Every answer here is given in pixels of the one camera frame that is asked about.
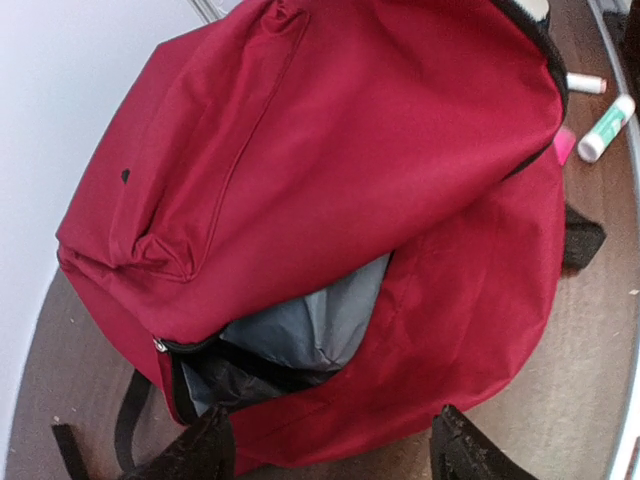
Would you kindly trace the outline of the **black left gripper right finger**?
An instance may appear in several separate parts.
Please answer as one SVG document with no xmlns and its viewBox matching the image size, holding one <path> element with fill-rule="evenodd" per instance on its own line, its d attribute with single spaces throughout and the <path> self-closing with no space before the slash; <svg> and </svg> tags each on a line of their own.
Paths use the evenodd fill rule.
<svg viewBox="0 0 640 480">
<path fill-rule="evenodd" d="M 453 405 L 433 420 L 430 464 L 437 480 L 536 480 Z"/>
</svg>

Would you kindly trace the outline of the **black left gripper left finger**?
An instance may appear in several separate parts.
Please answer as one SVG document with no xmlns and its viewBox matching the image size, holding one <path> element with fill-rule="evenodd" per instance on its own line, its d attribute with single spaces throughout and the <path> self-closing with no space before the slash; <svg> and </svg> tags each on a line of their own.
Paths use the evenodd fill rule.
<svg viewBox="0 0 640 480">
<path fill-rule="evenodd" d="M 228 413 L 209 408 L 156 458 L 123 473 L 130 480 L 235 478 L 236 444 Z"/>
</svg>

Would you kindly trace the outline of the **red student backpack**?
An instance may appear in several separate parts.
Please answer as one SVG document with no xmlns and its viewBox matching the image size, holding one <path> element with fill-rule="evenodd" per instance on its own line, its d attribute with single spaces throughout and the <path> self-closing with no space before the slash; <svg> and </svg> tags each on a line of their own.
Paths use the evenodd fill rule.
<svg viewBox="0 0 640 480">
<path fill-rule="evenodd" d="M 160 44 L 57 233 L 134 368 L 121 474 L 211 407 L 237 476 L 502 390 L 605 240 L 565 200 L 566 75 L 515 1 L 244 1 Z"/>
</svg>

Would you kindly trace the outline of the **pink white pen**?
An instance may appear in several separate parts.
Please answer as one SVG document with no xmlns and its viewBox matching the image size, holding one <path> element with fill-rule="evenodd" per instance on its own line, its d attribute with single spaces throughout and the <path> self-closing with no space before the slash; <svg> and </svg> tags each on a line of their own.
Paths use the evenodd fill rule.
<svg viewBox="0 0 640 480">
<path fill-rule="evenodd" d="M 568 89 L 574 92 L 601 95 L 607 90 L 607 81 L 599 76 L 569 72 L 566 75 Z"/>
</svg>

